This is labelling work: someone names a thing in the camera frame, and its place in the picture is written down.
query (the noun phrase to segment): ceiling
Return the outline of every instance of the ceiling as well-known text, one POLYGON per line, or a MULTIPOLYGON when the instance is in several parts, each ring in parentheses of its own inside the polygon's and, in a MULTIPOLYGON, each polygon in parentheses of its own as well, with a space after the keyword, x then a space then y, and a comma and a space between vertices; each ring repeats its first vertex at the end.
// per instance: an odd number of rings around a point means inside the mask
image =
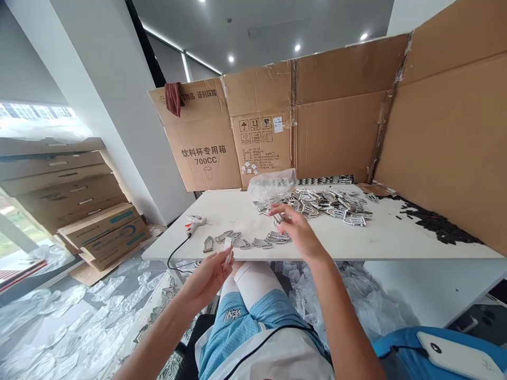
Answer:
POLYGON ((222 73, 340 48, 359 42, 365 32, 383 36, 393 5, 393 0, 133 1, 145 26, 222 73))

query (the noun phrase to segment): stack of boxes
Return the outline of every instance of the stack of boxes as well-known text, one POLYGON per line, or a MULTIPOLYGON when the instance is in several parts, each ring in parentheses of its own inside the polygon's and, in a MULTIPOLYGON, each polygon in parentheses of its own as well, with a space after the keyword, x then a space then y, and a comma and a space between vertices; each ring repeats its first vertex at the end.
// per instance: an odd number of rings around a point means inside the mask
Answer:
POLYGON ((150 236, 101 149, 100 138, 76 144, 0 138, 0 187, 98 270, 150 236))

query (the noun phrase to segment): blue shorts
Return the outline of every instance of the blue shorts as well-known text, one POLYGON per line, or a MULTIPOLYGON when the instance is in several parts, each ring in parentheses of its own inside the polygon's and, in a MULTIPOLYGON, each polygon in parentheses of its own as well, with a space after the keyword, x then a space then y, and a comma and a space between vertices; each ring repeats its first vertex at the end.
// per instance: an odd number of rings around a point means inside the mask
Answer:
MULTIPOLYGON (((201 351, 199 379, 208 379, 225 359, 255 334, 287 325, 310 328, 283 291, 271 290, 250 307, 250 312, 240 292, 225 294, 220 301, 212 333, 201 351)), ((326 357, 317 333, 306 333, 321 355, 326 357)))

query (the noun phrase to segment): pile of black pieces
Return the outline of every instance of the pile of black pieces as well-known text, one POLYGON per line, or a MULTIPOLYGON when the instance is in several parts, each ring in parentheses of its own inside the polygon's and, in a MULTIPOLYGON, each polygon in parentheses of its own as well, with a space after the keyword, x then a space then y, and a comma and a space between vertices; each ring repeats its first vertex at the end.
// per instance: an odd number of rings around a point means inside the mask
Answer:
POLYGON ((417 225, 424 227, 429 231, 433 231, 437 234, 437 239, 445 244, 456 245, 456 242, 463 243, 479 243, 484 244, 478 238, 470 235, 469 233, 460 229, 456 224, 451 223, 446 217, 437 214, 433 211, 425 210, 419 207, 415 203, 412 203, 399 195, 388 195, 385 197, 377 196, 378 199, 390 198, 393 200, 400 200, 405 202, 405 206, 401 208, 406 211, 401 211, 400 214, 407 214, 407 217, 415 216, 420 221, 416 222, 417 225))

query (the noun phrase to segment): red cloth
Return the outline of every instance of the red cloth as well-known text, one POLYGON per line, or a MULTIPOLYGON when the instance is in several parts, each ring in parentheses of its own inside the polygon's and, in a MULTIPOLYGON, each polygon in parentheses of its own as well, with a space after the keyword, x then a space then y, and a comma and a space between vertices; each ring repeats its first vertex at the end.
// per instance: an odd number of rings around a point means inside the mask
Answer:
POLYGON ((180 117, 181 107, 185 106, 185 102, 180 97, 180 84, 179 82, 166 83, 164 86, 166 107, 177 117, 180 117))

